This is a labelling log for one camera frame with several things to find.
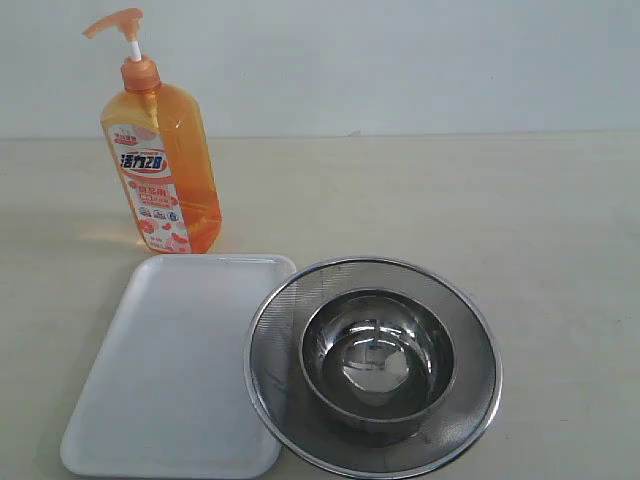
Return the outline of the orange pump soap bottle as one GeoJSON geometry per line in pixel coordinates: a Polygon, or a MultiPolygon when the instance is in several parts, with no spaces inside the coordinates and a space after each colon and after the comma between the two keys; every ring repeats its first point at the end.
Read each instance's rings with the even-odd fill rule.
{"type": "Polygon", "coordinates": [[[105,16],[83,32],[115,27],[130,53],[120,67],[123,91],[100,122],[143,243],[162,254],[204,254],[222,225],[204,123],[196,99],[163,82],[139,47],[138,8],[105,16]]]}

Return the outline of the small stainless steel bowl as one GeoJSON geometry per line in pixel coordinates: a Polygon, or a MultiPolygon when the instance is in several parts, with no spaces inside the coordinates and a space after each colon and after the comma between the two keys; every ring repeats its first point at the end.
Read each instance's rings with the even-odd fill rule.
{"type": "Polygon", "coordinates": [[[302,330],[301,372],[315,404],[341,426],[407,436],[456,376],[453,341],[417,300],[353,289],[322,303],[302,330]]]}

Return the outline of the steel mesh strainer basket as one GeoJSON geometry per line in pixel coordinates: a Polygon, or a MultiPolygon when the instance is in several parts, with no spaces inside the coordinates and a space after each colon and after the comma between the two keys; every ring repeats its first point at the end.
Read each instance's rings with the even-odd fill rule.
{"type": "Polygon", "coordinates": [[[246,338],[250,401],[267,429],[301,459],[351,478],[404,479],[463,454],[493,421],[501,399],[500,354],[487,322],[455,285],[420,266],[372,256],[332,259],[286,279],[256,310],[246,338]],[[435,409],[407,436],[359,432],[315,404],[298,347],[314,311],[339,293],[385,289],[431,310],[453,341],[456,376],[435,409]]]}

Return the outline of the white rectangular plastic tray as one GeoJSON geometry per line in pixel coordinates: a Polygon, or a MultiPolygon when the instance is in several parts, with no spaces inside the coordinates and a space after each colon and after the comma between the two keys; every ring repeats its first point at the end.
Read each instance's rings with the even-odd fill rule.
{"type": "Polygon", "coordinates": [[[252,479],[279,442],[243,372],[252,317],[294,273],[273,254],[158,255],[132,274],[60,445],[88,477],[252,479]]]}

